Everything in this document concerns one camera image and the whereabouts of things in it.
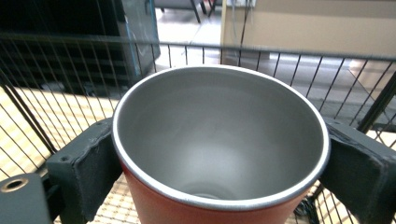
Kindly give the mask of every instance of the shopping cart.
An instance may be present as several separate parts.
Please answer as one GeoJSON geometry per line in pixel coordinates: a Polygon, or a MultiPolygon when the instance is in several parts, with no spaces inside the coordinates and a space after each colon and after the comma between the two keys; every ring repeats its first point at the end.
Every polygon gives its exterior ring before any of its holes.
{"type": "MultiPolygon", "coordinates": [[[[360,135],[356,137],[355,133],[349,135],[349,131],[345,131],[355,128],[386,145],[392,155],[390,148],[395,148],[396,142],[395,62],[396,58],[380,56],[135,42],[114,36],[0,34],[0,113],[3,118],[0,180],[4,180],[7,193],[23,189],[24,180],[32,178],[31,184],[44,186],[43,197],[47,198],[38,197],[40,187],[29,189],[19,199],[37,196],[35,210],[9,217],[37,220],[49,217],[60,222],[57,216],[61,214],[63,223],[77,223],[76,220],[139,223],[126,181],[123,176],[119,177],[120,170],[98,172],[103,160],[95,159],[91,152],[112,147],[108,140],[111,116],[129,88],[143,77],[186,64],[228,64],[275,77],[299,91],[318,109],[332,129],[332,140],[339,140],[340,148],[350,147],[350,139],[360,141],[360,135]],[[76,173],[67,173],[74,169],[68,163],[74,159],[87,162],[80,163],[81,167],[96,164],[98,169],[79,173],[86,177],[86,186],[68,189],[71,183],[82,183],[76,173]],[[50,181],[48,172],[49,176],[57,176],[56,179],[50,181]],[[29,173],[40,177],[37,180],[27,175],[13,179],[15,175],[29,173]],[[93,187],[93,182],[86,181],[92,174],[105,176],[108,181],[94,183],[93,187]],[[40,209],[45,204],[49,205],[47,211],[40,209]]],[[[339,155],[345,156],[341,164],[357,164],[347,160],[356,155],[339,155]]],[[[106,153],[100,156],[111,157],[106,153]]],[[[367,189],[357,186],[364,181],[322,179],[322,182],[310,190],[287,223],[359,223],[354,215],[371,211],[349,201],[356,196],[348,195],[350,192],[367,189]]],[[[389,198],[395,197],[391,194],[393,189],[386,192],[389,198]]],[[[13,202],[21,206],[22,201],[13,202]]],[[[391,211],[394,205],[388,203],[377,204],[372,210],[385,208],[390,210],[380,213],[381,216],[394,214],[394,210],[391,211]]],[[[369,215],[358,218],[365,223],[381,219],[379,214],[369,215]]]]}

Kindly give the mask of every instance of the floor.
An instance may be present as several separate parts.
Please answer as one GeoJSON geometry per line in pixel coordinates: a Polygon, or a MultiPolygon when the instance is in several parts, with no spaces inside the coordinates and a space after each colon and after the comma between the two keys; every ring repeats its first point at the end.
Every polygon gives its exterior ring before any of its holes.
{"type": "MultiPolygon", "coordinates": [[[[207,13],[209,4],[205,2],[207,13]]],[[[219,45],[221,33],[221,7],[207,17],[198,7],[201,23],[192,10],[156,9],[158,35],[161,42],[219,45]]]]}

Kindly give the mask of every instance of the wire grid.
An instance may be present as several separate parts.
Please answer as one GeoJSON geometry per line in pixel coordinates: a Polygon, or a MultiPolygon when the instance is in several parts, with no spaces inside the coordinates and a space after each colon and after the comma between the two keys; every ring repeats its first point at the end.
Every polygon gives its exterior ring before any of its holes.
{"type": "Polygon", "coordinates": [[[389,109],[385,108],[382,111],[383,116],[388,118],[385,123],[377,123],[371,131],[367,133],[376,141],[396,150],[396,130],[395,130],[395,117],[396,114],[389,113],[389,109]]]}
{"type": "MultiPolygon", "coordinates": [[[[221,63],[256,70],[292,86],[323,117],[353,127],[396,70],[395,59],[275,49],[137,44],[115,37],[3,34],[0,40],[0,112],[8,121],[0,125],[7,139],[1,143],[1,162],[6,164],[1,179],[33,172],[94,122],[111,117],[118,100],[137,80],[166,68],[221,63]],[[127,54],[134,56],[133,64],[126,61],[133,58],[127,54]],[[151,60],[146,73],[144,60],[151,60]]],[[[391,101],[377,121],[387,124],[383,130],[393,125],[394,114],[391,101]]],[[[383,140],[388,132],[375,134],[383,140]]],[[[322,194],[323,199],[316,201],[322,223],[357,223],[347,210],[340,213],[343,205],[329,191],[322,194]]],[[[138,223],[123,177],[94,222],[138,223]]],[[[304,223],[304,218],[294,216],[288,223],[304,223]]]]}

